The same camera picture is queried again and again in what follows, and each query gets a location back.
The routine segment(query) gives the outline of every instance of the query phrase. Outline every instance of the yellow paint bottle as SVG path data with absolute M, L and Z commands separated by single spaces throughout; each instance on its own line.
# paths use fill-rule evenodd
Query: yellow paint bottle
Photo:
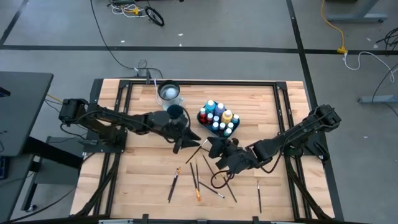
M 231 110 L 226 110 L 226 111 L 224 111 L 224 113 L 223 113 L 223 115 L 221 117 L 221 122 L 225 123 L 225 124 L 228 124 L 229 122 L 231 122 L 232 117 L 233 117 L 232 111 Z

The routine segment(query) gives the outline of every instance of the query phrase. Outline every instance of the white cable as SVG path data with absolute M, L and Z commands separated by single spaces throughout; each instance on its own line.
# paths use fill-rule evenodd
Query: white cable
M 158 104 L 158 105 L 162 105 L 162 103 L 161 103 L 161 102 L 159 102 L 159 99 L 157 98 L 157 85 L 156 85 L 156 78 L 155 78 L 155 80 L 154 80 L 154 83 L 155 83 L 155 99 L 156 99 L 156 102 L 157 102 L 157 104 Z
M 148 15 L 145 15 L 145 16 L 129 16 L 129 15 L 127 15 L 126 14 L 126 12 L 125 12 L 125 10 L 128 10 L 128 11 L 130 11 L 130 10 L 134 10 L 135 8 L 137 8 L 138 6 L 136 6 L 135 4 L 129 4 L 129 5 L 126 5 L 126 6 L 123 6 L 123 7 L 117 7 L 117 6 L 114 6 L 113 4 L 111 4 L 111 6 L 112 6 L 112 13 L 113 14 L 115 14 L 115 15 L 121 15 L 121 14 L 123 14 L 124 16 L 126 16 L 127 18 L 139 18 L 139 17 L 148 17 Z
M 348 68 L 348 69 L 350 69 L 350 70 L 358 70 L 359 68 L 361 68 L 361 54 L 369 54 L 369 55 L 372 55 L 373 57 L 375 57 L 375 58 L 377 58 L 384 66 L 386 66 L 386 68 L 390 71 L 390 73 L 391 73 L 391 75 L 390 75 L 390 82 L 391 83 L 395 83 L 395 81 L 396 81 L 396 79 L 395 79 L 395 76 L 394 76 L 394 73 L 396 72 L 396 71 L 398 71 L 398 68 L 397 69 L 395 69 L 394 71 L 391 71 L 391 68 L 390 68 L 390 66 L 388 66 L 388 64 L 386 64 L 385 62 L 383 62 L 378 56 L 376 56 L 376 55 L 374 55 L 374 54 L 372 54 L 371 52 L 360 52 L 359 53 L 359 55 L 358 55 L 358 68 L 351 68 L 351 67 L 349 67 L 348 65 L 347 65 L 347 53 L 345 53 L 344 54 L 344 58 L 343 58 L 343 61 L 344 61 L 344 64 L 346 65 L 346 67 Z

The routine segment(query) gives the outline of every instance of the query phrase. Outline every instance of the wooden table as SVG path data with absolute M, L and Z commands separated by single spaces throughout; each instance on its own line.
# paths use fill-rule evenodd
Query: wooden table
M 118 83 L 118 79 L 103 80 L 99 105 L 113 108 Z M 287 87 L 294 121 L 299 123 L 309 112 L 303 83 L 287 82 Z M 196 114 L 207 100 L 222 102 L 233 113 L 240 115 L 241 124 L 233 134 L 233 137 L 240 140 L 240 146 L 273 138 L 279 131 L 272 88 L 244 85 L 181 85 L 180 88 L 184 97 L 183 106 L 191 116 L 192 130 L 202 137 L 202 141 L 210 134 L 198 124 Z M 162 108 L 155 101 L 155 87 L 134 85 L 128 114 L 157 110 Z M 287 119 L 284 122 L 285 128 L 289 128 Z M 197 202 L 190 166 L 185 164 L 196 148 L 182 149 L 176 155 L 173 154 L 172 147 L 172 144 L 154 133 L 144 136 L 129 133 L 126 151 L 122 154 L 119 165 L 111 218 L 141 218 L 142 214 L 148 213 L 150 219 L 252 220 L 253 216 L 258 216 L 260 220 L 294 219 L 284 162 L 280 162 L 271 174 L 251 169 L 231 180 L 229 184 L 237 203 L 226 187 L 219 190 L 226 196 L 222 199 L 203 186 L 200 188 L 202 201 Z M 205 144 L 204 148 L 209 149 L 210 144 Z M 71 214 L 78 212 L 96 190 L 103 156 L 97 153 L 83 164 Z M 196 158 L 200 180 L 210 186 L 211 172 L 200 154 Z M 217 170 L 217 159 L 208 160 L 213 170 Z M 273 164 L 274 161 L 266 165 L 266 169 L 270 169 Z M 315 156 L 303 156 L 302 164 L 308 191 L 326 214 L 333 217 L 321 161 Z M 172 201 L 167 203 L 170 185 L 179 166 L 182 171 Z M 262 213 L 259 213 L 257 181 L 261 186 Z M 216 180 L 217 184 L 221 182 L 221 178 Z M 296 191 L 300 214 L 304 217 L 301 194 L 297 188 Z M 101 211 L 104 211 L 106 194 L 103 195 Z

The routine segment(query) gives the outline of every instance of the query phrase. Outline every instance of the paint bottle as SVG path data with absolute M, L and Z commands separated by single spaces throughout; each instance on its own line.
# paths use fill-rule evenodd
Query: paint bottle
M 232 122 L 229 122 L 227 125 L 227 128 L 230 128 L 231 130 L 234 129 L 234 124 Z
M 225 130 L 225 123 L 220 123 L 220 131 L 224 131 Z
M 234 116 L 232 117 L 232 121 L 231 122 L 236 124 L 236 123 L 238 123 L 238 121 L 239 121 L 239 115 L 234 114 Z
M 214 109 L 216 108 L 216 104 L 213 100 L 209 100 L 206 103 L 206 113 L 214 113 Z
M 206 124 L 207 121 L 206 109 L 200 108 L 200 123 Z
M 229 137 L 231 134 L 232 134 L 231 128 L 225 129 L 225 131 L 224 131 L 224 137 L 227 138 L 227 137 Z
M 213 122 L 219 123 L 220 122 L 220 117 L 219 116 L 214 116 L 213 117 Z
M 211 126 L 213 132 L 217 132 L 218 131 L 218 123 L 214 122 L 213 125 Z
M 231 122 L 232 117 L 233 115 L 231 110 L 226 110 L 224 111 L 223 116 L 221 117 L 221 122 L 228 124 L 229 122 Z
M 214 110 L 214 115 L 215 116 L 221 116 L 223 114 L 223 112 L 225 111 L 225 106 L 223 103 L 219 103 L 216 106 L 216 109 Z
M 209 113 L 207 114 L 207 124 L 212 124 L 213 122 L 213 114 Z

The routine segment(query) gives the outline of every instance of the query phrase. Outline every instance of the concrete floor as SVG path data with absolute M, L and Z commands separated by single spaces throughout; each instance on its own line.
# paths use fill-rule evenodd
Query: concrete floor
M 0 1 L 0 33 L 6 29 L 22 0 Z M 106 0 L 93 0 L 98 22 L 108 45 L 275 47 L 295 49 L 295 37 L 285 1 L 151 1 L 164 17 L 158 27 L 147 19 L 128 19 L 106 8 Z M 340 35 L 319 14 L 321 1 L 293 0 L 305 49 L 337 49 Z M 326 13 L 350 10 L 347 4 L 326 5 Z M 372 50 L 377 39 L 396 28 L 398 2 L 381 1 L 374 12 L 388 13 L 382 24 L 337 24 L 349 50 Z M 6 45 L 103 46 L 89 1 L 29 0 L 5 42 Z M 298 54 L 250 52 L 115 52 L 125 65 L 146 59 L 149 67 L 163 71 L 165 78 L 240 80 L 303 80 Z M 348 70 L 341 55 L 309 55 L 308 66 L 318 104 L 331 104 L 343 119 L 327 134 L 331 161 L 346 221 L 394 223 L 398 219 L 398 118 L 385 105 L 359 105 L 359 96 L 371 95 L 386 68 L 371 56 L 362 56 L 363 67 Z M 380 55 L 390 66 L 398 56 Z M 357 56 L 348 63 L 357 66 Z M 131 77 L 106 51 L 0 50 L 0 70 L 50 72 L 55 75 L 50 94 L 59 98 L 88 98 L 93 79 Z M 398 94 L 388 80 L 379 94 Z M 67 136 L 59 130 L 57 113 L 43 105 L 32 136 Z M 33 199 L 38 207 L 56 201 L 73 186 L 40 185 Z M 73 194 L 31 220 L 65 217 Z M 13 218 L 25 215 L 17 204 Z

